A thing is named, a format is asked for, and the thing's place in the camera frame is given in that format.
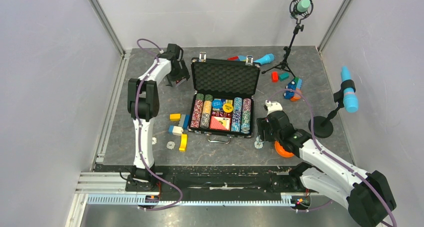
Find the yellow round button chip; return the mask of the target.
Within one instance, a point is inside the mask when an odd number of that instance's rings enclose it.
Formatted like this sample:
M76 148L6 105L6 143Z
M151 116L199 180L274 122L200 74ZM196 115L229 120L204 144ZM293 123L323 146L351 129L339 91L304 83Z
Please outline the yellow round button chip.
M225 103L225 104L223 104L223 106L222 106L222 110L223 110L225 113L232 113L232 112L233 112L233 110L234 110L234 107L233 107L233 105L232 105L231 103Z

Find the blue round button chip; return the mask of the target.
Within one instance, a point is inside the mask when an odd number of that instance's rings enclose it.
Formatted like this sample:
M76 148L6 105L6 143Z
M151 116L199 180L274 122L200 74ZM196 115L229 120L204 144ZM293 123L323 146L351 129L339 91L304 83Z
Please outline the blue round button chip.
M212 109L214 111L220 111L222 109L223 102L222 99L216 98L212 101Z

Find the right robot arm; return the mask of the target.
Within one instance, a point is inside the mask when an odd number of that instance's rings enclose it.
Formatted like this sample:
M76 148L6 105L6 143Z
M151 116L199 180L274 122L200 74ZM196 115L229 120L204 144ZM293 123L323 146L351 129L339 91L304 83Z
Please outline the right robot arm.
M303 129L296 129L277 101L264 104L266 117L257 119L260 142L278 144L302 160L290 171L289 186L316 191L347 209L361 227L376 227L389 217L397 226L393 211L397 203L387 178L375 170L359 168L324 147Z

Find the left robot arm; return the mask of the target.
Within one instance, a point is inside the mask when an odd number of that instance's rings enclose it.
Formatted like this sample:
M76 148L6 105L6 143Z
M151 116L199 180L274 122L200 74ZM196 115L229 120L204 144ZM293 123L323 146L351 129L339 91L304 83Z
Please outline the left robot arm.
M176 87L189 80L190 73L184 61L184 50L169 43L166 50L154 55L151 67L138 78L131 78L127 88L127 110L135 131L135 157L129 180L137 182L145 191L153 190L157 177L152 174L153 125L160 109L158 84L166 79L167 86Z

